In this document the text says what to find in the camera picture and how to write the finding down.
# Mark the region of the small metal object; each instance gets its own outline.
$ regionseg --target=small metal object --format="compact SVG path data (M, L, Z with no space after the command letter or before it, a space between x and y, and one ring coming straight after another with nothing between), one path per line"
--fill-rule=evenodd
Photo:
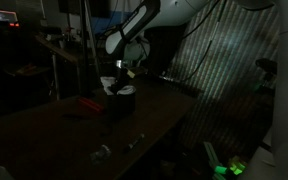
M58 72L57 72L57 63L56 63L56 54L55 53L53 53L52 59L53 59L53 68L54 68L56 99L60 100L60 88L59 88L59 80L58 80Z
M111 150L106 145L102 145L99 151L90 154L91 162L93 165L101 164L107 160L111 154Z
M116 60L115 65L116 65L116 67L118 67L118 68L123 68L122 60Z
M53 93L53 88L54 88L54 80L51 82L50 92L48 93L48 96L51 96L51 95L52 95L52 93Z
M124 153L127 153L131 151L136 145L138 145L139 142L141 142L144 139L145 135L142 133L139 138L137 138L134 142L128 144L125 149Z

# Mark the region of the corrugated metal wall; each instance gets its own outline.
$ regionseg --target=corrugated metal wall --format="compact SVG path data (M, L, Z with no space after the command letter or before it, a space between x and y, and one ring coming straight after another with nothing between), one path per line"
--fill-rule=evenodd
M215 1L190 22L188 32ZM184 79L202 59L215 28L220 8L194 34L182 42L168 75ZM210 141L224 156L250 156L270 126L272 97L255 93L264 71L255 60L276 60L279 18L275 7L247 11L228 1L209 53L198 72L174 88L197 97L187 115L181 141L188 148Z

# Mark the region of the robotic arm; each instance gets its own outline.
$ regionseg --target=robotic arm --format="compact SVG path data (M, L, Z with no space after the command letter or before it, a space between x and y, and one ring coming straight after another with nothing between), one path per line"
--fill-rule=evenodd
M235 0L246 9L275 4L280 13L280 44L272 146L276 179L288 179L288 0ZM189 21L209 0L144 0L132 16L106 41L107 53L121 60L142 60L149 45L141 33L151 27L178 26Z
M188 22L209 0L145 0L106 40L106 51L123 61L144 60L149 53L146 29L179 26Z

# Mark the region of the white robotic arm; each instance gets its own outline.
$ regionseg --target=white robotic arm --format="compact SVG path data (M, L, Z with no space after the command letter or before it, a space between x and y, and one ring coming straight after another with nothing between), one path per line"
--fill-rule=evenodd
M151 27L179 26L188 22L209 0L145 0L106 40L106 51L123 61L143 60L149 45L139 41L142 32Z

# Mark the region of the metal pole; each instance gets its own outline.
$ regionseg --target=metal pole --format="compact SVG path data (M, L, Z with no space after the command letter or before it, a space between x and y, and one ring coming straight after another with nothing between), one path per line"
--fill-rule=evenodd
M53 60L53 68L54 68L54 81L55 81L55 89L56 89L56 99L60 100L60 86L58 81L58 74L57 74L57 64L56 64L56 54L52 54Z
M97 74L97 80L100 83L100 76L101 76L101 68L100 68L100 62L97 56L97 51L96 51L96 43L95 43L95 36L93 33L93 29L92 29L92 14L91 14L91 6L90 6L90 2L89 1L85 1L85 7L86 7L86 20L87 20L87 30L89 33L89 37L90 37L90 43L91 43L91 49L92 49L92 55L93 55L93 59L95 62L95 68L96 68L96 74Z
M79 93L83 97L91 97L91 82L89 59L87 54L87 31L86 31L86 16L85 16L85 1L80 0L80 21L81 21L81 35L82 35L82 50L83 58L78 60L78 80L79 80Z
M40 0L40 2L41 2L41 8L42 8L42 13L43 13L43 18L46 19L43 0Z

